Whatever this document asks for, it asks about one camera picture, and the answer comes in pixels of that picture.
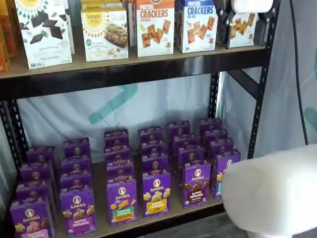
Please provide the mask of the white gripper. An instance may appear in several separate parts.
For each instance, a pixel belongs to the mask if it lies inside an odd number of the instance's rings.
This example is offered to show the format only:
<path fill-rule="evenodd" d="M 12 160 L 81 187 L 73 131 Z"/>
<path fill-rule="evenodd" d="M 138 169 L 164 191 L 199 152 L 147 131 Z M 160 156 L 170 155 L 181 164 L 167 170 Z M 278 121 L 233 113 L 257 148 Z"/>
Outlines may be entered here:
<path fill-rule="evenodd" d="M 263 46 L 268 26 L 272 18 L 271 11 L 273 0 L 231 0 L 230 3 L 215 3 L 218 15 L 216 42 L 219 46 L 229 49 L 231 26 L 230 22 L 236 12 L 260 12 L 256 22 L 254 43 Z"/>

